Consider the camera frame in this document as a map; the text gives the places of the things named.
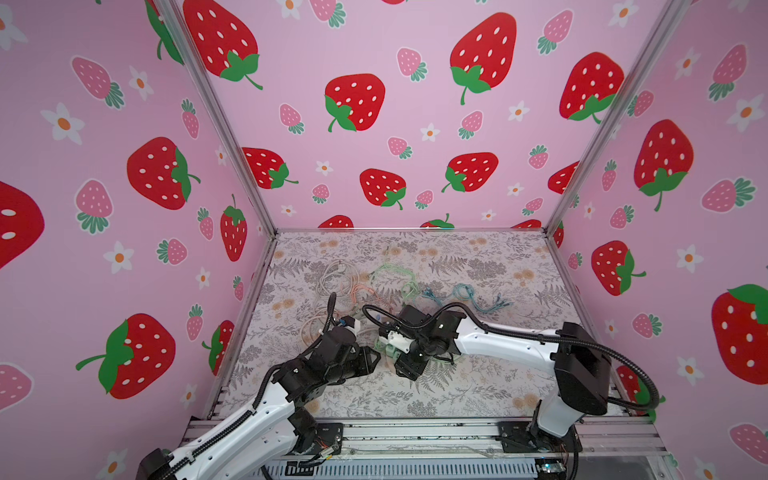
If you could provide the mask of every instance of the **strawberry wallpaper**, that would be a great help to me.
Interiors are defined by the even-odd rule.
[[[296,228],[541,226],[666,3],[177,2]]]
[[[266,236],[181,60],[152,2],[0,5],[0,477],[205,415]]]
[[[654,378],[688,480],[768,477],[767,19],[691,5],[564,219],[560,254],[603,342]]]

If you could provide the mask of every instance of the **white flower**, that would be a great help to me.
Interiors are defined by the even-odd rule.
[[[677,363],[680,364],[680,368],[677,369],[679,376],[684,376],[688,379],[691,385],[696,385],[696,379],[704,378],[704,374],[696,368],[696,359],[691,357],[685,360],[683,357],[677,357]]]
[[[592,214],[594,213],[594,207],[592,207],[592,202],[584,206],[584,218],[588,218],[589,220],[592,220]]]
[[[333,169],[330,166],[330,162],[316,162],[317,168],[315,169],[315,172],[320,172],[321,174],[328,176],[328,173],[332,172]]]
[[[760,103],[763,102],[765,94],[759,94],[750,101],[738,100],[736,102],[736,113],[731,115],[725,123],[736,124],[736,129],[744,133],[750,122],[759,120],[766,116],[766,112],[760,109]]]
[[[507,189],[509,190],[507,192],[507,196],[515,195],[517,197],[520,194],[520,192],[525,190],[525,187],[521,187],[520,186],[520,182],[518,182],[518,183],[512,185],[511,187],[507,187]]]
[[[608,26],[619,24],[620,27],[627,26],[627,20],[630,15],[634,15],[640,7],[632,5],[634,0],[625,0],[622,3],[614,3],[614,16],[608,22]]]
[[[749,4],[750,4],[750,0],[730,0],[730,3],[728,4],[728,9],[730,10],[733,7],[736,7],[736,10],[738,10],[739,13],[741,13]]]
[[[104,254],[104,260],[112,262],[112,273],[115,274],[120,270],[132,270],[131,257],[134,255],[134,251],[131,248],[123,248],[123,244],[120,242],[114,243],[114,252],[107,252]]]
[[[696,246],[691,245],[688,250],[677,249],[677,256],[680,258],[677,261],[677,268],[686,267],[689,272],[696,271],[696,264],[704,261],[704,257],[696,255]]]
[[[611,336],[611,338],[615,338],[616,335],[616,326],[614,325],[613,320],[605,320],[605,332]]]
[[[283,18],[289,16],[299,19],[299,7],[304,0],[277,0],[278,5],[283,6]]]
[[[179,402],[184,404],[184,410],[188,409],[190,404],[194,403],[194,401],[197,399],[197,397],[194,395],[195,390],[197,390],[197,385],[190,385],[189,383],[187,384],[187,389],[179,399]]]
[[[0,5],[0,25],[5,27],[0,29],[0,48],[5,51],[10,50],[11,40],[27,43],[26,35],[16,28],[16,25],[13,25],[13,12],[11,12],[11,7],[7,5]]]
[[[124,460],[127,454],[128,449],[120,453],[109,452],[109,455],[107,455],[107,465],[96,474],[96,478],[99,480],[112,480],[116,475],[125,472]]]
[[[83,144],[78,131],[85,126],[85,122],[79,118],[70,117],[69,110],[67,110],[64,104],[59,103],[56,105],[56,112],[43,110],[40,114],[53,125],[54,140],[62,140],[68,137],[78,145]]]
[[[219,145],[219,147],[216,149],[216,159],[219,161],[219,165],[223,165],[226,167],[227,165],[227,152],[224,151],[224,147]]]
[[[509,108],[509,113],[511,113],[511,115],[509,115],[507,120],[523,121],[523,115],[527,114],[529,111],[531,111],[531,109],[525,107],[525,102],[520,100],[519,104],[512,105]]]
[[[435,137],[437,137],[437,134],[440,133],[440,130],[435,128],[435,124],[429,124],[427,128],[422,128],[422,133],[424,134],[422,136],[422,141],[435,141]]]
[[[688,48],[688,53],[674,64],[677,67],[674,79],[677,80],[682,76],[690,77],[690,74],[694,72],[694,64],[699,61],[700,57],[701,53],[694,53],[693,47]]]
[[[202,290],[204,286],[210,286],[210,272],[205,271],[204,266],[200,267],[200,273],[195,275],[194,279],[199,282],[200,290]]]
[[[694,461],[696,462],[696,476],[698,478],[701,480],[719,480],[717,472],[715,472],[715,464],[704,463],[698,457],[694,457]]]
[[[150,87],[150,85],[147,83],[147,72],[138,72],[130,65],[128,65],[128,69],[131,70],[131,77],[133,77],[130,81],[128,81],[128,84],[131,86],[131,88],[139,90],[141,100],[146,101],[147,95],[152,95],[154,93],[152,87]]]

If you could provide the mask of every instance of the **red strawberry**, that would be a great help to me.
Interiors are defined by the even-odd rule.
[[[376,122],[384,103],[384,84],[370,73],[334,78],[326,85],[326,110],[345,130],[368,130]]]
[[[165,26],[165,22],[161,18],[160,12],[154,4],[154,0],[144,0],[144,3],[147,6],[147,17],[149,17],[150,25],[152,25],[157,36],[160,37],[160,42],[157,44],[157,59],[162,60],[162,57],[160,56],[160,46],[165,45],[165,51],[168,52],[170,57],[184,65],[184,60],[181,59],[181,54],[179,53],[178,48],[176,48],[173,39],[170,37],[168,28]]]
[[[672,120],[659,121],[643,140],[634,165],[634,184],[649,197],[659,196],[654,208],[658,212],[664,192],[677,188],[693,164],[694,147],[688,137]]]
[[[72,70],[88,93],[97,100],[103,100],[108,107],[115,110],[120,110],[125,105],[120,85],[111,81],[104,67],[95,61],[75,55],[72,57]]]
[[[112,199],[107,188],[98,180],[87,180],[78,194],[74,196],[74,204],[80,210],[78,222],[83,230],[95,235],[109,227],[107,218],[112,215]]]
[[[654,94],[648,90],[643,90],[639,95],[635,95],[627,108],[627,115],[630,117],[640,117],[654,103]]]
[[[611,106],[624,81],[624,71],[606,54],[594,51],[571,70],[560,98],[560,116],[581,121]]]
[[[603,173],[603,192],[607,192],[614,186],[616,181],[616,162],[611,158],[607,164],[605,164],[605,172]]]
[[[467,89],[474,94],[491,90],[509,73],[518,25],[508,13],[495,13],[474,27],[458,41],[451,52],[453,81],[462,92],[462,105]]]
[[[128,158],[127,171],[134,190],[168,210],[178,210],[189,200],[190,178],[200,183],[187,171],[187,159],[166,137],[153,138],[136,150]]]
[[[547,153],[547,148],[544,145],[536,145],[536,147],[531,149],[531,153],[529,155],[531,155],[531,158],[528,159],[528,164],[530,164],[536,170],[544,168],[544,166],[547,164],[547,160],[549,160],[549,154]]]
[[[739,178],[735,182],[726,178],[714,184],[701,197],[701,206],[719,214],[730,211],[734,206],[743,207],[754,198],[757,187],[751,180]]]
[[[203,329],[203,307],[196,303],[190,309],[190,318],[187,320],[187,336],[190,342],[194,342]]]
[[[633,276],[645,276],[634,271],[634,257],[629,248],[614,240],[601,245],[592,252],[592,271],[608,293],[619,296],[629,290]]]
[[[609,223],[613,228],[622,229],[627,226],[627,223],[632,223],[633,218],[634,208],[631,205],[624,205],[624,208],[616,209]]]
[[[552,239],[554,240],[554,244],[557,245],[558,248],[560,248],[560,245],[563,244],[563,240],[565,239],[565,228],[563,228],[562,222],[560,222],[558,225],[558,228],[554,230]]]
[[[328,22],[331,28],[341,28],[344,25],[344,7],[336,0],[310,0],[315,16],[321,22]]]
[[[632,320],[632,328],[634,328],[634,331],[647,339],[659,336],[661,334],[662,325],[663,324],[659,321],[659,317],[652,314],[646,315],[645,313],[641,313]]]
[[[576,167],[578,167],[578,162],[568,165],[566,168],[555,172],[554,175],[549,177],[549,181],[547,182],[549,190],[560,195],[565,193],[565,188],[568,186],[568,183],[571,182]]]
[[[431,190],[424,190],[416,197],[416,208],[419,210],[424,210],[429,206],[429,204],[434,199],[435,195],[432,193]]]
[[[451,214],[445,214],[445,220],[437,219],[422,223],[421,228],[454,228],[453,223],[448,223],[450,216]]]
[[[205,68],[217,77],[240,81],[259,69],[259,45],[247,26],[214,0],[184,0],[184,21]]]
[[[208,215],[208,210],[200,208],[197,211],[197,221],[200,222],[200,233],[206,240],[214,239],[214,219]]]
[[[0,362],[0,412],[26,399],[35,387],[35,381],[20,366]]]
[[[400,200],[406,195],[406,181],[399,175],[369,168],[360,174],[360,187],[366,200],[377,207],[400,206]]]
[[[317,187],[312,189],[312,200],[314,200],[316,204],[322,205],[328,201],[330,194],[331,193],[328,191],[327,185],[319,184]]]
[[[245,286],[243,285],[243,279],[241,279],[239,275],[235,277],[235,280],[233,280],[232,288],[235,289],[235,298],[242,302]]]
[[[397,51],[397,65],[400,73],[410,77],[411,81],[421,81],[427,76],[427,64],[422,61],[422,54],[410,48],[400,48]]]
[[[485,185],[496,167],[498,157],[489,152],[459,155],[448,162],[445,179],[449,183],[441,192],[445,193],[449,186],[457,192],[473,192]]]
[[[170,368],[176,356],[176,342],[153,317],[137,313],[114,329],[107,338],[106,354],[78,363],[104,359],[98,371],[101,386],[116,399],[128,399],[146,389]]]
[[[541,220],[526,220],[525,222],[518,223],[512,228],[541,228]]]
[[[525,208],[523,209],[522,213],[526,217],[529,215],[533,215],[533,213],[541,208],[541,205],[544,204],[544,199],[539,197],[535,198],[534,200],[531,200],[530,202],[525,204]]]
[[[288,180],[288,165],[282,157],[273,151],[264,148],[243,147],[243,153],[250,171],[256,178],[256,185],[269,190],[282,187],[286,182],[298,184],[298,181]]]
[[[304,124],[301,123],[301,115],[295,108],[288,104],[280,105],[280,121],[288,127],[288,131],[294,135],[304,133]]]
[[[549,55],[558,47],[558,43],[565,40],[571,30],[574,21],[574,13],[571,10],[563,10],[544,26],[544,36],[538,39],[538,54]]]
[[[747,284],[718,296],[712,327],[730,372],[749,383],[768,384],[768,290]]]
[[[170,263],[171,265],[178,265],[187,258],[187,248],[179,240],[171,238],[170,240],[163,239],[157,245],[157,259],[163,263]]]
[[[751,423],[736,425],[728,433],[733,444],[763,465],[768,465],[768,432]]]
[[[35,201],[0,181],[0,268],[31,247],[43,229],[45,221]]]
[[[227,256],[233,262],[237,262],[240,259],[240,255],[243,254],[243,248],[245,248],[248,224],[245,221],[243,211],[237,208],[234,194],[232,195],[232,205],[227,207],[224,213],[221,214],[219,231],[221,232],[221,240],[224,242]]]
[[[192,102],[189,98],[185,98],[184,101],[181,102],[181,110],[184,111],[181,114],[181,121],[184,122],[184,126],[190,133],[190,137],[197,138],[197,134],[200,133],[200,122],[195,116],[197,112],[194,110]]]
[[[621,381],[621,385],[623,385],[624,389],[627,390],[627,396],[629,397],[629,401],[636,402],[637,401],[636,395],[640,393],[640,390],[641,390],[640,380],[637,379],[637,376],[626,365],[622,365],[618,367],[616,369],[616,373],[618,373],[619,375],[619,380]]]
[[[712,73],[714,83],[710,85],[710,100],[718,101],[725,98],[736,88],[733,83],[741,78],[745,70],[746,45],[736,45],[730,49]]]
[[[570,267],[572,270],[576,270],[578,267],[580,267],[580,266],[581,266],[581,261],[582,261],[581,253],[579,253],[579,252],[574,252],[574,253],[572,253],[572,254],[571,254],[571,256],[568,258],[568,266],[569,266],[569,267]]]
[[[475,136],[475,132],[480,130],[480,127],[482,127],[482,112],[480,110],[473,111],[462,120],[462,127],[459,128],[458,135],[462,140],[469,140]]]
[[[402,138],[390,137],[386,142],[389,147],[389,153],[405,160],[413,155],[413,150],[408,146],[408,142]]]
[[[221,367],[221,362],[224,360],[224,354],[227,353],[227,347],[230,345],[234,329],[235,325],[231,321],[224,320],[214,332],[214,336],[211,337],[210,346],[205,344],[205,340],[203,341],[203,347],[210,350],[208,365],[214,375],[219,374],[219,367]]]
[[[354,228],[352,221],[349,217],[344,215],[336,215],[322,222],[317,228]]]

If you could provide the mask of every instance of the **pink wall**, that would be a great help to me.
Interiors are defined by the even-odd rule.
[[[165,47],[157,58],[146,4],[33,3],[0,5],[0,477],[133,478],[144,455],[175,447],[190,416],[204,414],[215,377],[201,343],[237,320],[233,279],[247,291],[266,237],[233,166],[217,161],[220,141],[189,74]],[[73,57],[102,66],[119,110],[98,65],[75,62],[84,88]],[[196,118],[184,115],[191,133],[184,99],[195,108]],[[201,180],[188,202],[176,148]],[[232,194],[247,225],[237,261],[220,235]],[[158,260],[163,240],[168,263]],[[194,305],[202,325],[191,322],[190,341]]]
[[[689,480],[768,476],[766,20],[764,2],[692,5],[565,219],[560,253],[603,341],[664,395],[656,426]],[[627,252],[646,276],[613,275]]]
[[[557,189],[558,172],[565,169],[569,178],[567,167],[579,160],[597,127],[592,118],[567,118],[579,111],[582,95],[615,93],[619,70],[629,71],[665,3],[293,0],[289,8],[274,0],[178,2],[238,141],[253,149],[248,153],[276,225],[308,228],[336,215],[355,227],[418,227],[446,214],[457,227],[546,223],[560,200],[550,180]],[[541,55],[540,43],[556,48],[542,45],[548,55]],[[229,50],[237,52],[234,63]],[[479,83],[463,73],[473,65],[483,69]],[[456,79],[451,66],[458,67]],[[372,89],[363,90],[368,85]],[[481,93],[467,91],[461,105],[462,85]],[[330,111],[341,117],[330,133],[335,118],[326,109],[326,94]],[[345,129],[351,124],[356,131]],[[429,128],[437,135],[428,136]],[[547,150],[531,159],[538,145]],[[265,160],[261,167],[255,165],[259,158]],[[461,173],[472,158],[482,168],[469,168],[463,182],[455,179],[467,191],[448,186],[441,193],[449,185],[447,167]],[[482,175],[489,167],[490,174]],[[370,196],[360,182],[368,169],[383,170],[363,175],[371,182],[365,186]],[[474,170],[480,171],[473,176]],[[421,195],[427,190],[432,194]],[[417,201],[427,208],[419,209]],[[529,216],[526,207],[532,207]]]

